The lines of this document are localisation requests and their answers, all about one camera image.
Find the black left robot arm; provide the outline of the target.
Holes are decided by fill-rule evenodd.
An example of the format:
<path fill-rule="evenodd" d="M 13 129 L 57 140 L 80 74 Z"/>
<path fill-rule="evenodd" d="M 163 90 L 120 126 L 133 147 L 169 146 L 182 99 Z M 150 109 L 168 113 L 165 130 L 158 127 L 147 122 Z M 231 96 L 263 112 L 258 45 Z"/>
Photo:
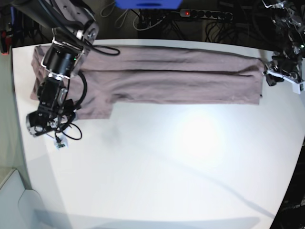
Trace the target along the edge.
<path fill-rule="evenodd" d="M 291 83 L 297 93 L 305 88 L 302 62 L 305 57 L 305 22 L 291 0 L 264 0 L 271 10 L 271 20 L 282 36 L 282 44 L 265 64 L 264 75 L 269 86 L 279 82 Z"/>

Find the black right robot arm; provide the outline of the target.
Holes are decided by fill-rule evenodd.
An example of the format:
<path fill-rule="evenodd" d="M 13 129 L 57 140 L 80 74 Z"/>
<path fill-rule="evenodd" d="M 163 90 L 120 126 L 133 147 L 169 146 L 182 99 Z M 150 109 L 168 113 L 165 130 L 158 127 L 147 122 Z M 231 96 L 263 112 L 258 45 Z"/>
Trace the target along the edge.
<path fill-rule="evenodd" d="M 77 119 L 108 119 L 117 99 L 120 51 L 94 45 L 99 25 L 82 0 L 12 0 L 10 5 L 52 30 L 50 46 L 34 48 L 36 111 L 27 114 L 33 137 L 55 133 L 55 142 L 71 137 Z"/>

